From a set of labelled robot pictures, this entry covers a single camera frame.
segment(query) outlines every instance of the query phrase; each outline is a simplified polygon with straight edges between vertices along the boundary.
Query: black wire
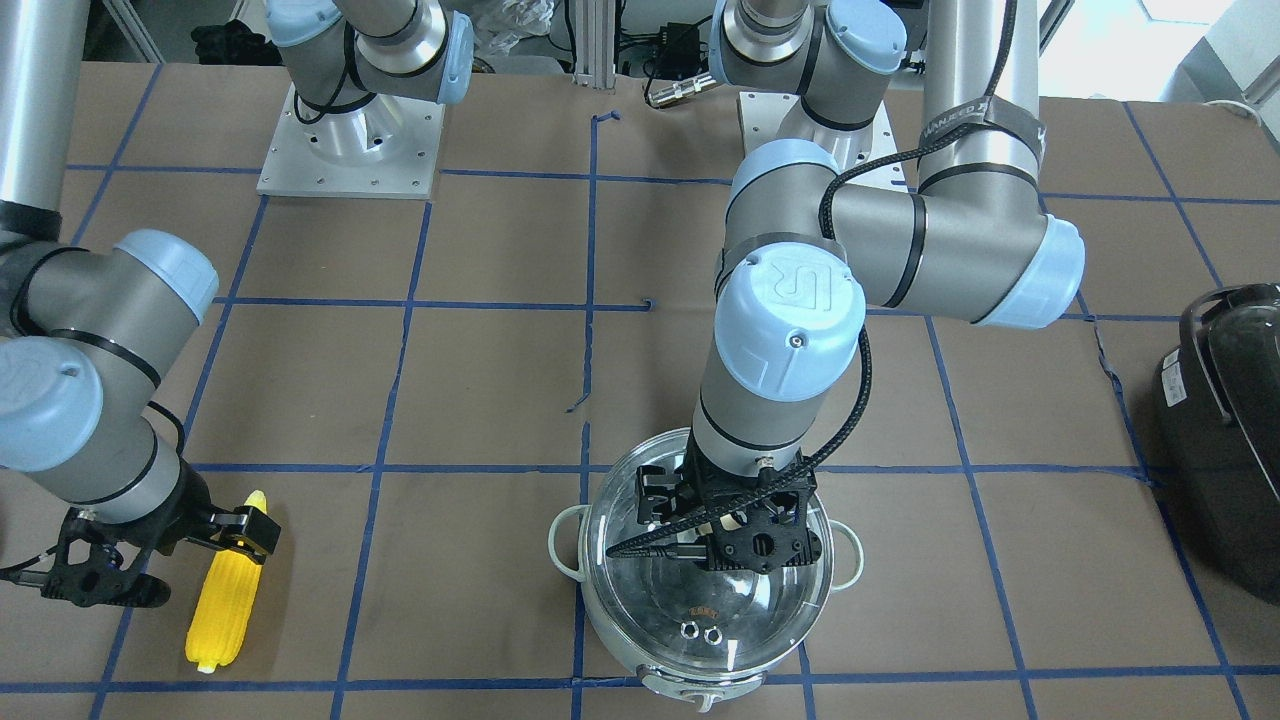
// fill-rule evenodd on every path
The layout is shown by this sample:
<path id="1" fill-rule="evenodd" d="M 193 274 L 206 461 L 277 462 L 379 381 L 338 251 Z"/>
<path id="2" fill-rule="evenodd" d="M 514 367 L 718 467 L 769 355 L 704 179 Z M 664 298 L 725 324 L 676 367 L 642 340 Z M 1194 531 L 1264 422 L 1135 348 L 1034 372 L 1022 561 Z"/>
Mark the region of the black wire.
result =
<path id="1" fill-rule="evenodd" d="M 1012 46 L 1012 31 L 1016 17 L 1018 17 L 1018 0 L 1006 0 L 1004 27 L 1001 28 L 1001 36 L 1000 36 L 1000 49 L 996 53 L 995 68 L 992 69 L 991 81 L 987 86 L 987 91 L 983 94 L 984 96 L 993 94 L 996 86 L 1000 85 L 1000 77 L 1005 70 L 1005 63 L 1009 59 L 1009 53 Z M 649 104 L 649 86 L 652 83 L 653 83 L 653 74 L 649 76 L 649 83 L 645 85 L 645 104 Z M 913 160 L 915 158 L 923 158 L 924 155 L 937 152 L 938 150 L 942 150 L 943 147 L 959 141 L 961 137 L 965 137 L 966 135 L 970 135 L 974 131 L 975 131 L 974 126 L 960 126 L 959 128 L 945 135 L 937 142 L 933 142 L 925 147 L 919 147 L 916 150 L 888 155 L 886 158 L 881 158 L 870 163 L 864 163 L 859 167 L 851 168 L 836 176 L 836 178 L 831 182 L 831 184 L 827 186 L 827 191 L 823 192 L 822 202 L 818 206 L 818 219 L 822 227 L 823 237 L 828 240 L 835 240 L 836 237 L 831 217 L 832 204 L 835 201 L 836 191 L 838 191 L 840 187 L 844 186 L 846 182 L 863 173 L 869 173 L 872 170 L 883 168 L 886 165 L 891 165 L 893 163 Z M 765 497 L 791 484 L 795 479 L 800 478 L 803 474 L 809 473 L 810 470 L 820 465 L 823 461 L 826 461 L 827 457 L 829 457 L 831 454 L 835 452 L 836 448 L 838 448 L 845 442 L 845 439 L 849 438 L 849 436 L 854 432 L 854 428 L 858 427 L 858 423 L 863 419 L 863 414 L 867 411 L 867 404 L 870 400 L 872 351 L 870 351 L 870 341 L 867 337 L 865 325 L 863 327 L 861 333 L 858 336 L 858 351 L 861 363 L 861 384 L 858 388 L 858 400 L 854 402 L 854 407 L 849 413 L 849 418 L 845 419 L 845 423 L 840 427 L 838 430 L 836 430 L 836 434 L 833 434 L 831 439 L 828 439 L 820 448 L 818 448 L 818 452 L 813 454 L 809 457 L 805 457 L 800 462 L 791 465 L 791 468 L 788 468 L 781 475 L 778 475 L 778 478 L 774 482 L 768 483 L 767 486 L 758 488 L 756 491 L 741 497 L 737 502 L 733 502 L 727 507 L 704 510 L 696 515 L 685 518 L 684 520 L 668 523 L 648 533 L 643 533 L 634 538 L 621 541 L 613 544 L 613 547 L 608 548 L 605 551 L 605 555 L 609 557 L 663 556 L 664 553 L 662 548 L 654 547 L 654 544 L 658 541 L 680 534 L 685 530 L 694 529 L 699 525 L 714 520 L 716 518 L 730 515 L 732 512 L 737 512 L 740 510 L 750 507 L 751 505 L 760 502 Z"/>
<path id="2" fill-rule="evenodd" d="M 728 505 L 727 507 L 716 507 L 703 510 L 696 515 L 685 518 L 684 520 L 676 520 L 675 523 L 668 523 L 660 528 L 649 530 L 648 533 L 639 534 L 634 538 L 627 538 L 616 543 L 613 547 L 605 551 L 608 557 L 653 557 L 654 555 L 660 555 L 660 551 L 653 548 L 652 546 L 658 541 L 669 538 L 672 536 L 680 534 L 685 530 L 691 530 L 698 525 L 710 523 L 712 520 L 721 518 L 723 515 L 730 515 L 744 510 L 760 502 L 762 500 L 769 497 L 771 495 L 783 489 L 786 486 L 794 483 L 796 479 L 809 474 L 810 470 L 822 465 L 831 457 L 831 454 L 836 451 L 845 442 L 846 438 L 861 421 L 863 414 L 867 413 L 867 404 L 870 401 L 872 396 L 872 343 L 867 337 L 867 327 L 858 334 L 858 356 L 861 364 L 861 377 L 859 379 L 858 387 L 858 400 L 854 401 L 854 409 L 849 413 L 849 418 L 845 423 L 840 425 L 836 434 L 831 437 L 818 452 L 804 457 L 799 462 L 794 462 L 790 468 L 783 470 L 776 480 L 756 488 L 755 491 L 742 496 L 736 502 Z"/>
<path id="3" fill-rule="evenodd" d="M 573 20 L 570 19 L 572 14 L 572 8 L 568 6 L 570 0 L 564 0 L 564 29 L 568 31 L 568 54 L 573 61 L 573 72 L 577 72 L 577 41 L 573 40 Z"/>
<path id="4" fill-rule="evenodd" d="M 996 67 L 991 72 L 991 82 L 987 83 L 987 91 L 982 94 L 984 97 L 996 94 L 1000 76 L 1005 73 L 1005 63 L 1009 61 L 1009 53 L 1014 49 L 1015 22 L 1018 22 L 1018 0 L 1006 0 L 1005 24 L 1000 29 L 1000 50 L 996 51 Z"/>
<path id="5" fill-rule="evenodd" d="M 869 163 L 863 163 L 861 165 L 855 165 L 836 176 L 835 179 L 832 179 L 831 183 L 827 186 L 827 190 L 822 193 L 822 202 L 818 204 L 818 227 L 822 229 L 822 237 L 827 240 L 836 240 L 836 228 L 833 227 L 833 220 L 832 220 L 832 205 L 836 199 L 836 192 L 840 191 L 840 188 L 846 182 L 851 181 L 852 178 L 860 174 L 869 173 L 872 170 L 878 170 L 886 165 L 892 165 L 895 163 L 905 163 L 908 160 L 915 160 L 916 158 L 932 155 L 933 152 L 937 152 L 938 150 L 942 150 L 943 147 L 951 145 L 952 142 L 960 140 L 961 137 L 972 133 L 974 129 L 975 129 L 974 126 L 960 126 L 956 129 L 942 136 L 942 138 L 940 138 L 937 142 L 932 145 L 918 147 L 915 150 L 908 150 L 905 152 L 895 152 L 893 155 L 886 155 L 883 158 L 877 158 L 876 160 L 872 160 Z"/>
<path id="6" fill-rule="evenodd" d="M 988 96 L 996 91 L 996 86 L 1000 85 L 1000 77 L 1005 72 L 1005 64 L 1009 60 L 1009 53 L 1014 44 L 1014 24 L 1018 19 L 1018 0 L 1005 0 L 1005 19 L 1004 26 L 1000 29 L 1000 47 L 996 50 L 996 64 L 991 70 L 991 81 L 987 82 L 987 88 L 983 96 Z M 960 126 L 956 129 L 942 136 L 937 142 L 928 145 L 925 147 L 918 147 L 915 150 L 909 150 L 905 152 L 896 152 L 893 155 L 887 155 L 879 158 L 870 163 L 864 163 L 861 165 L 855 165 L 831 181 L 827 186 L 826 192 L 822 193 L 822 202 L 818 204 L 818 227 L 822 229 L 822 237 L 827 240 L 836 240 L 835 222 L 832 220 L 832 205 L 836 200 L 836 192 L 852 178 L 883 168 L 884 165 L 892 165 L 895 163 L 905 163 L 908 160 L 915 160 L 925 155 L 932 155 L 943 147 L 947 147 L 952 142 L 956 142 L 961 137 L 973 133 L 977 129 L 975 126 Z"/>
<path id="7" fill-rule="evenodd" d="M 347 26 L 347 32 L 351 32 L 351 31 L 352 31 L 352 28 L 348 24 Z M 298 102 L 301 100 L 301 97 L 298 95 L 297 87 L 293 88 L 293 117 L 297 118 L 300 123 L 302 123 L 305 126 L 314 126 L 314 124 L 319 123 L 321 119 L 324 119 L 325 115 L 328 115 L 329 113 L 333 111 L 333 109 L 334 109 L 333 104 L 338 101 L 338 96 L 342 95 L 342 88 L 346 87 L 346 85 L 347 85 L 347 77 L 351 76 L 351 64 L 352 64 L 352 59 L 351 58 L 346 58 L 343 60 L 342 77 L 338 78 L 338 87 L 333 88 L 333 95 L 330 95 L 329 100 L 324 105 L 321 105 L 319 110 L 316 110 L 316 117 L 314 117 L 311 119 L 303 119 L 302 118 L 302 108 L 301 108 L 301 105 Z"/>
<path id="8" fill-rule="evenodd" d="M 0 568 L 0 580 L 5 580 L 5 582 L 9 582 L 9 583 L 18 582 L 18 574 L 19 573 L 22 573 L 27 568 L 31 568 L 32 565 L 40 562 L 45 557 L 49 557 L 50 555 L 52 555 L 56 551 L 58 551 L 58 546 L 55 544 L 54 547 L 50 547 L 49 550 L 46 550 L 45 552 L 42 552 L 42 553 L 32 557 L 31 560 L 23 560 L 22 562 L 19 562 L 17 565 L 10 565 L 8 568 Z"/>
<path id="9" fill-rule="evenodd" d="M 173 428 L 178 430 L 178 446 L 174 447 L 174 450 L 178 451 L 178 455 L 182 455 L 182 451 L 187 447 L 187 429 L 182 427 L 182 420 L 179 420 L 177 415 L 170 413 L 168 407 L 160 405 L 155 400 L 147 402 L 147 407 L 159 413 L 160 416 L 164 418 L 165 420 L 173 423 Z"/>
<path id="10" fill-rule="evenodd" d="M 649 101 L 649 91 L 653 90 L 653 78 L 654 78 L 654 76 L 658 74 L 658 70 L 662 69 L 662 61 L 667 59 L 667 51 L 671 50 L 671 46 L 672 45 L 680 45 L 680 42 L 682 40 L 685 40 L 685 37 L 687 37 L 689 33 L 696 32 L 699 27 L 701 27 L 701 26 L 707 24 L 708 22 L 710 22 L 710 19 L 713 17 L 714 15 L 707 15 L 705 18 L 698 20 L 696 23 L 686 27 L 685 31 L 681 32 L 678 36 L 676 36 L 675 40 L 667 38 L 667 45 L 663 46 L 662 53 L 658 53 L 658 58 L 653 61 L 653 70 L 649 72 L 649 73 L 645 73 L 645 74 L 649 76 L 649 79 L 644 83 L 644 104 L 645 105 L 653 108 L 654 110 L 660 110 L 660 108 L 654 108 L 654 104 Z"/>

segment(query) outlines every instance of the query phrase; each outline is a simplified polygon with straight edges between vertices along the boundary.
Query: pot lid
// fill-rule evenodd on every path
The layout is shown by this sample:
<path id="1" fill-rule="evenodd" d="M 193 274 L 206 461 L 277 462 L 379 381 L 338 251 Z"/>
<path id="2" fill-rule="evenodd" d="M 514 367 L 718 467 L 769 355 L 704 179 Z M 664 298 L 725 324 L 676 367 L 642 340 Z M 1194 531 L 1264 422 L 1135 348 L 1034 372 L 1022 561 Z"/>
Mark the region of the pot lid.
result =
<path id="1" fill-rule="evenodd" d="M 767 669 L 813 628 L 831 589 L 831 527 L 812 496 L 808 527 L 826 552 L 813 565 L 768 575 L 708 571 L 681 560 L 605 557 L 613 543 L 654 528 L 636 521 L 636 469 L 660 465 L 673 471 L 684 461 L 687 439 L 687 429 L 660 434 L 611 469 L 585 527 L 586 582 L 612 630 L 657 667 L 696 680 L 730 680 Z"/>

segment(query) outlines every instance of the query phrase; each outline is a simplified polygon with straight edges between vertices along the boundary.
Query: metal base plate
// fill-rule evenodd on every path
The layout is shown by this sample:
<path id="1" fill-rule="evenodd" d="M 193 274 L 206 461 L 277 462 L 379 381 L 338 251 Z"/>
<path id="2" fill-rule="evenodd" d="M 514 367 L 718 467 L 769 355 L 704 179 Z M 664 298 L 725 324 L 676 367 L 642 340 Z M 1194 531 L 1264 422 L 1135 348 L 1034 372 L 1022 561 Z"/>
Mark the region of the metal base plate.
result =
<path id="1" fill-rule="evenodd" d="M 778 126 L 782 124 L 782 119 L 799 100 L 799 95 L 739 92 L 737 108 L 742 123 L 742 151 L 750 154 L 765 142 L 777 140 Z M 897 152 L 897 141 L 893 138 L 893 128 L 888 124 L 888 111 L 881 102 L 876 111 L 876 119 L 872 122 L 872 151 L 867 159 L 874 160 L 895 152 Z M 872 170 L 850 182 L 888 190 L 906 190 L 906 176 L 902 174 L 901 164 Z"/>
<path id="2" fill-rule="evenodd" d="M 404 111 L 408 142 L 397 155 L 376 163 L 338 165 L 311 151 L 307 135 L 293 118 L 293 87 L 275 124 L 271 147 L 257 178 L 261 195 L 285 197 L 387 197 L 429 200 L 444 128 L 444 106 L 425 100 L 397 99 Z"/>

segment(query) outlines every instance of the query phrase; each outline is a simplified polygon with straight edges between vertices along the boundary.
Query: corn cob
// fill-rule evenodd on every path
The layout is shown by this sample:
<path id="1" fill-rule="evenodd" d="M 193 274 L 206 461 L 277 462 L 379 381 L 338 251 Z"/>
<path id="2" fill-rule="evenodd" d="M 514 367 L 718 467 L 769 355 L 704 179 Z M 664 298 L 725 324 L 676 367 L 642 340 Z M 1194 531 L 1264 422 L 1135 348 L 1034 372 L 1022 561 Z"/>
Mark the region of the corn cob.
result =
<path id="1" fill-rule="evenodd" d="M 253 491 L 244 505 L 266 512 L 266 496 Z M 214 553 L 187 629 L 187 660 L 201 673 L 212 673 L 239 655 L 261 574 L 261 565 L 234 550 Z"/>

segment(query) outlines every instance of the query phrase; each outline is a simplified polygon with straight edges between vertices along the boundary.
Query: white label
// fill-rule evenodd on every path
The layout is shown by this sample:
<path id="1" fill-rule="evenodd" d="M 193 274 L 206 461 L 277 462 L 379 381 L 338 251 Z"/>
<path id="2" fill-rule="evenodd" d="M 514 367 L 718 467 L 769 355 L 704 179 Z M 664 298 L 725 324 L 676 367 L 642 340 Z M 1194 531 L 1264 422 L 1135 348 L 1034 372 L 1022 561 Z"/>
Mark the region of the white label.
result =
<path id="1" fill-rule="evenodd" d="M 1165 404 L 1172 407 L 1187 400 L 1187 386 L 1183 384 L 1183 366 L 1176 360 L 1160 373 L 1161 384 L 1165 386 Z"/>

